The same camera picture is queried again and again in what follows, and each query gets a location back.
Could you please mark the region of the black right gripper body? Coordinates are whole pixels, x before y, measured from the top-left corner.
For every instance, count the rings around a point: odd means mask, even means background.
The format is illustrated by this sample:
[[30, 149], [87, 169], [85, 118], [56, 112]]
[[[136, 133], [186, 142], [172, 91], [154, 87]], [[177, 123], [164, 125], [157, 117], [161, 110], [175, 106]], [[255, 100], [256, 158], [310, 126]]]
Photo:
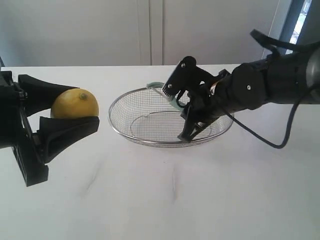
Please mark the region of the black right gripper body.
[[199, 123], [210, 125], [217, 118], [211, 117], [208, 108], [211, 106], [212, 85], [229, 76], [226, 69], [218, 75], [197, 66], [193, 56], [184, 57], [175, 67], [167, 82], [162, 87], [164, 95], [182, 108], [181, 116], [185, 127], [199, 127]]

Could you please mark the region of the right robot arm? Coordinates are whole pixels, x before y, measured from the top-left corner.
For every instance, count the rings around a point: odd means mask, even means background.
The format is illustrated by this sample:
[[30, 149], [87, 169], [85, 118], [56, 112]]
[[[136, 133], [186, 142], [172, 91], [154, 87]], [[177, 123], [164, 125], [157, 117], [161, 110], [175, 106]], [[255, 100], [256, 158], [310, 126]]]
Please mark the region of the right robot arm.
[[284, 139], [276, 146], [281, 149], [288, 142], [298, 106], [320, 102], [320, 51], [271, 54], [215, 76], [198, 67], [194, 57], [187, 56], [162, 91], [176, 101], [184, 94], [189, 97], [181, 113], [185, 124], [179, 139], [183, 142], [190, 142], [222, 116], [232, 118], [236, 112], [256, 110], [268, 103], [292, 105]]

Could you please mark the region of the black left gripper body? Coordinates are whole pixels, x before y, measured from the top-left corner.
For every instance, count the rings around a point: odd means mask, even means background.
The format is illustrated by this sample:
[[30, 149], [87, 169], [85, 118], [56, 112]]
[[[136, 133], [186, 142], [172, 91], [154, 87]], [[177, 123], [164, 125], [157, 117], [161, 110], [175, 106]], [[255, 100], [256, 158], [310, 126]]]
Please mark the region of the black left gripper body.
[[0, 148], [11, 148], [27, 187], [46, 182], [49, 168], [36, 150], [25, 113], [27, 93], [13, 81], [11, 71], [0, 72]]

